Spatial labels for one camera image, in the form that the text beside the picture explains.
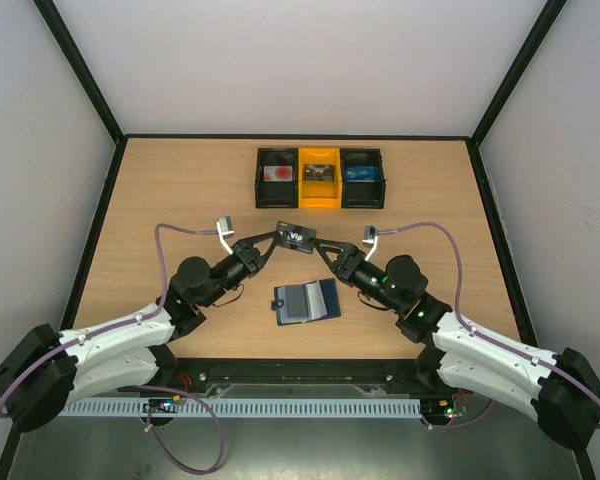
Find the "navy blue card holder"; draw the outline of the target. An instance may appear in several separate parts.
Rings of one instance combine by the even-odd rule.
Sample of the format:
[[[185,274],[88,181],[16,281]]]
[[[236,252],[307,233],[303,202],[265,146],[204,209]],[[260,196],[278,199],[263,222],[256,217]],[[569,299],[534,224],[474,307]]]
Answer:
[[[341,316],[334,278],[274,288],[271,310],[278,326],[306,324]]]

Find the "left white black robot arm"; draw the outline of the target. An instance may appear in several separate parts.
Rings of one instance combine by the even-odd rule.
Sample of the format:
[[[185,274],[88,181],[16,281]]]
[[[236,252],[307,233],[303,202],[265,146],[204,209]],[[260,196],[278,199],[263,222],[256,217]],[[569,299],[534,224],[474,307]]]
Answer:
[[[145,307],[91,327],[29,330],[0,363],[0,418],[20,433],[36,430],[83,398],[168,380],[168,344],[206,319],[204,309],[259,273],[279,236],[271,231],[226,245],[210,265],[200,256],[163,273],[160,296]]]

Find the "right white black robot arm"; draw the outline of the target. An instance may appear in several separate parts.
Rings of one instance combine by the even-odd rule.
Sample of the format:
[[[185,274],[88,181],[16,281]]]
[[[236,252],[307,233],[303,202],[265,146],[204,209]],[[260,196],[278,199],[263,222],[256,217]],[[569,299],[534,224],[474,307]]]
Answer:
[[[526,415],[573,451],[600,430],[600,378],[580,352],[523,344],[468,319],[428,293],[409,255],[379,268],[349,242],[319,239],[316,249],[338,280],[395,313],[401,333],[423,345],[416,367],[423,389],[446,385],[482,395]]]

